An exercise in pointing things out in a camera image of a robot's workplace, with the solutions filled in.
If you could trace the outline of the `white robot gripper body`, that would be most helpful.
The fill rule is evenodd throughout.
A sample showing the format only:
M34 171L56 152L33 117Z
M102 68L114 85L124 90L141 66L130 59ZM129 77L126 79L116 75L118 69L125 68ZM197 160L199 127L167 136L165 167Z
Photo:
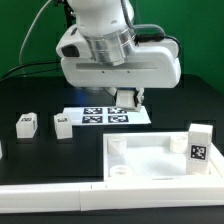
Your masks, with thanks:
M118 66L91 59L63 58L67 81L75 87L173 88L181 75L179 47L174 41L140 43Z

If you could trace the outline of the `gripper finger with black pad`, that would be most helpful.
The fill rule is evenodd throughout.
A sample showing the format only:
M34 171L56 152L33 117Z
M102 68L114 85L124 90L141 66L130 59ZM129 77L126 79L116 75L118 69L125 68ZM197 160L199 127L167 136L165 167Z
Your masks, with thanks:
M117 89L116 89L115 87L108 87L108 88L106 89L106 91L107 91L110 95L112 95L113 97L115 97L116 94L117 94Z
M135 108L140 109L143 101L144 101L144 89L143 88L137 88L135 90L135 93L134 93Z

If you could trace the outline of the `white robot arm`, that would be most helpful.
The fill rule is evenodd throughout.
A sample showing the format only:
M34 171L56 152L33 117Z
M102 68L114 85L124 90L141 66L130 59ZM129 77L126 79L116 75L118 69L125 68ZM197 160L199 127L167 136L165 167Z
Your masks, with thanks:
M158 25L136 25L129 0L67 2L76 23L63 35L56 51L71 85L104 88L118 107L138 111L146 88L178 84L178 41Z

